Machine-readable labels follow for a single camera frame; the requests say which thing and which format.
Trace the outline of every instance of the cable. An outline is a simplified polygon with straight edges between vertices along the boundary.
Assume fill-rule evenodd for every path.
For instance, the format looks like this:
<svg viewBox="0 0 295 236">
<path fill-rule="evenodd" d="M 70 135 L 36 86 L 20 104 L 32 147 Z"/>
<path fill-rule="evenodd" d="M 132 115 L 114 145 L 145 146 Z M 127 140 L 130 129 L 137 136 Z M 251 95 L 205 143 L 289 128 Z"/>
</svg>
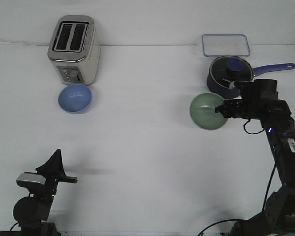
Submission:
<svg viewBox="0 0 295 236">
<path fill-rule="evenodd" d="M 19 222 L 16 222 L 14 225 L 12 225 L 12 227 L 11 227 L 11 229 L 10 229 L 10 231 L 9 231 L 9 236 L 12 235 L 12 230 L 13 230 L 14 226 L 16 226 L 18 223 L 19 223 Z"/>
<path fill-rule="evenodd" d="M 264 211 L 266 209 L 267 195 L 268 195 L 269 190 L 270 190 L 270 185 L 271 185 L 271 182 L 272 182 L 272 179 L 273 179 L 275 169 L 276 169 L 276 162 L 274 163 L 274 166 L 273 166 L 273 169 L 272 169 L 272 172 L 271 172 L 271 175 L 270 175 L 270 179 L 269 179 L 269 182 L 268 182 L 267 187 L 266 187 L 265 199 L 264 199 L 264 204 L 262 206 L 262 211 Z"/>
<path fill-rule="evenodd" d="M 49 43 L 36 43 L 36 42 L 30 42 L 30 41 L 6 40 L 6 39 L 0 39 L 0 42 L 17 43 L 17 44 L 34 45 L 34 46 L 48 46 L 49 45 Z"/>
<path fill-rule="evenodd" d="M 248 132 L 248 131 L 246 130 L 246 125 L 247 125 L 250 121 L 251 121 L 251 118 L 249 118 L 248 121 L 244 124 L 244 130 L 245 130 L 245 132 L 246 132 L 247 134 L 260 134 L 260 133 L 264 132 L 264 130 L 265 130 L 264 128 L 263 128 L 261 131 L 257 132 L 257 133 L 250 133 L 250 132 Z"/>
<path fill-rule="evenodd" d="M 275 169 L 276 169 L 276 162 L 274 163 L 274 166 L 273 166 L 273 169 L 272 169 L 272 172 L 271 172 L 271 175 L 270 175 L 270 179 L 269 179 L 269 182 L 268 182 L 267 187 L 266 187 L 265 199 L 264 199 L 264 203 L 263 203 L 263 206 L 262 206 L 262 211 L 264 211 L 265 208 L 266 208 L 267 195 L 268 195 L 269 190 L 270 190 L 270 186 L 271 186 L 271 182 L 272 182 L 272 179 L 273 179 L 273 176 L 274 176 Z M 228 222 L 228 221 L 242 221 L 242 220 L 243 220 L 243 219 L 229 219 L 229 220 L 222 220 L 222 221 L 219 221 L 219 222 L 213 223 L 213 224 L 207 226 L 206 228 L 204 228 L 204 229 L 198 234 L 198 236 L 202 236 L 202 234 L 204 233 L 205 230 L 207 230 L 208 228 L 211 228 L 211 227 L 214 226 L 214 225 L 217 225 L 217 224 L 220 224 L 220 223 L 224 223 L 224 222 Z"/>
<path fill-rule="evenodd" d="M 241 220 L 243 220 L 243 219 L 228 219 L 228 220 L 221 220 L 221 221 L 215 222 L 215 223 L 205 227 L 197 236 L 202 236 L 205 230 L 207 230 L 208 228 L 211 228 L 214 225 L 221 224 L 221 223 L 228 222 L 228 221 L 241 221 Z"/>
</svg>

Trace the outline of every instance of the white wall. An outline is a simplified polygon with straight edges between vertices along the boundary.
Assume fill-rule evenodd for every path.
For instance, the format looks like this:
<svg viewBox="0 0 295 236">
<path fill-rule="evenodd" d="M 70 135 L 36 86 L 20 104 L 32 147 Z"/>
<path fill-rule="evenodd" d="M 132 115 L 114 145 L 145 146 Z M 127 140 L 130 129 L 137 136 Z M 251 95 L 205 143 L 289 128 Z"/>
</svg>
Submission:
<svg viewBox="0 0 295 236">
<path fill-rule="evenodd" d="M 91 16 L 102 45 L 190 45 L 204 33 L 295 44 L 295 0 L 0 0 L 0 38 L 48 43 L 67 14 Z"/>
</svg>

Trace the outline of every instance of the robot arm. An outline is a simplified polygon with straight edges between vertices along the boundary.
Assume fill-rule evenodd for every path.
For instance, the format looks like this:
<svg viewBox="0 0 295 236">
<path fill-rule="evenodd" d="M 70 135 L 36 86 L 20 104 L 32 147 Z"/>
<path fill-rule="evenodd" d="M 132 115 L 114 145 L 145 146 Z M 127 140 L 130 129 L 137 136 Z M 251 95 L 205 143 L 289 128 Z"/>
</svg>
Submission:
<svg viewBox="0 0 295 236">
<path fill-rule="evenodd" d="M 58 183 L 76 183 L 77 178 L 66 176 L 60 149 L 36 171 L 37 173 L 22 173 L 16 179 L 17 185 L 27 188 L 32 196 L 24 197 L 16 203 L 13 216 L 21 227 L 21 236 L 59 236 L 54 223 L 41 221 L 48 219 Z"/>
<path fill-rule="evenodd" d="M 236 222 L 231 236 L 295 233 L 295 122 L 287 103 L 277 99 L 276 83 L 269 79 L 235 81 L 242 99 L 224 100 L 216 108 L 225 118 L 260 120 L 282 183 L 268 198 L 265 210 Z"/>
</svg>

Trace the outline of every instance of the silver toaster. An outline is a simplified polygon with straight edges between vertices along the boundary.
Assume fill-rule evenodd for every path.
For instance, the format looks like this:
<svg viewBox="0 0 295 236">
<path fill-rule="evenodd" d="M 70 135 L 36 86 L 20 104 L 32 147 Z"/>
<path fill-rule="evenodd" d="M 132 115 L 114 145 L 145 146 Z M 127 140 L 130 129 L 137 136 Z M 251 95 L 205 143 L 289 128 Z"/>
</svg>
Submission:
<svg viewBox="0 0 295 236">
<path fill-rule="evenodd" d="M 100 56 L 94 20 L 83 15 L 60 18 L 47 55 L 64 84 L 91 84 Z"/>
</svg>

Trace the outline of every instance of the container lid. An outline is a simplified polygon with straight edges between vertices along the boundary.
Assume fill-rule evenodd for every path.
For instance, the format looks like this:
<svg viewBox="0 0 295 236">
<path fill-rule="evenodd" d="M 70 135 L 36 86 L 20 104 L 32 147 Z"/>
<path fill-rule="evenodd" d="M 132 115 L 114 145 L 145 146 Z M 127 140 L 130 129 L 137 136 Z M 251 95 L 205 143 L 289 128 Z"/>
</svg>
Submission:
<svg viewBox="0 0 295 236">
<path fill-rule="evenodd" d="M 251 65 L 235 56 L 222 56 L 215 59 L 210 67 L 212 79 L 227 89 L 233 81 L 251 81 L 254 77 Z"/>
<path fill-rule="evenodd" d="M 202 47 L 206 57 L 250 55 L 248 40 L 244 34 L 203 34 Z"/>
</svg>

